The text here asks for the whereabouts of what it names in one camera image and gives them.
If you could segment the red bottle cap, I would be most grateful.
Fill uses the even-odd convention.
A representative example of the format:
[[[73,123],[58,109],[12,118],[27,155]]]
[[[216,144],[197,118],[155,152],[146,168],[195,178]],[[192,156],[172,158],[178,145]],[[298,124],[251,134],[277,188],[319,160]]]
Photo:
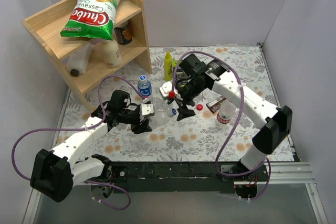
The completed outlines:
[[[198,104],[196,106],[196,108],[197,108],[197,110],[201,111],[201,110],[203,110],[203,105],[202,104]]]

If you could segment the clear plastic bottle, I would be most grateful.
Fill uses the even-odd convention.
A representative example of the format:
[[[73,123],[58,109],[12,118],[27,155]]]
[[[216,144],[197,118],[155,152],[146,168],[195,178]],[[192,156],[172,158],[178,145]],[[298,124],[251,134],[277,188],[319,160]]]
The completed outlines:
[[[155,115],[149,118],[149,126],[155,130],[158,127],[162,127],[170,120],[167,111],[156,111]]]

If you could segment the blue label water bottle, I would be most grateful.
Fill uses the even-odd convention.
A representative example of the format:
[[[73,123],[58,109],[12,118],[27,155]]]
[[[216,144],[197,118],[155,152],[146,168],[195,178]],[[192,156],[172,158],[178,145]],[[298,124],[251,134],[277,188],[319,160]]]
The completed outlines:
[[[142,98],[152,99],[152,86],[151,82],[145,75],[141,75],[138,80],[138,92]]]

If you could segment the red label water bottle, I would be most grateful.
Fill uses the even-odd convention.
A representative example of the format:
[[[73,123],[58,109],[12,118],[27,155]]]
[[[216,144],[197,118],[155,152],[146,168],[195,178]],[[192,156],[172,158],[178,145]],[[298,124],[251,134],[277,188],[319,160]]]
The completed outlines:
[[[220,106],[217,116],[216,124],[218,126],[226,125],[230,122],[232,116],[235,114],[236,106],[226,99]]]

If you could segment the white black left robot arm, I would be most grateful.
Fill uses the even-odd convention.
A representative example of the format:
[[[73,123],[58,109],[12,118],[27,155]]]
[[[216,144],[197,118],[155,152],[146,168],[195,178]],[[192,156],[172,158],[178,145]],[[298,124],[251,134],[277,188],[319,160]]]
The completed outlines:
[[[135,134],[151,131],[149,117],[154,106],[148,98],[130,101],[129,93],[115,90],[109,101],[99,105],[79,132],[51,150],[40,150],[35,157],[30,186],[55,202],[63,201],[73,186],[87,180],[111,182],[112,161],[100,154],[80,161],[82,154],[118,124],[129,124]]]

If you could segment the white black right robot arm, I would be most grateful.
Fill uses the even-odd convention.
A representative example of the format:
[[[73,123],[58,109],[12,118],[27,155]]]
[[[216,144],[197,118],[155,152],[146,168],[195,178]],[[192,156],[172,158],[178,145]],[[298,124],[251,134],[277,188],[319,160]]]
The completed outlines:
[[[242,114],[248,116],[259,132],[253,137],[253,143],[243,157],[228,172],[220,174],[251,180],[267,156],[272,154],[290,133],[292,109],[286,105],[280,108],[260,97],[243,85],[237,72],[219,58],[212,56],[211,62],[204,63],[197,58],[197,54],[198,51],[190,51],[180,57],[177,66],[191,79],[180,88],[174,80],[169,100],[175,100],[178,104],[178,119],[182,120],[194,116],[194,111],[187,106],[205,89],[209,89],[227,98],[239,109],[237,121]]]

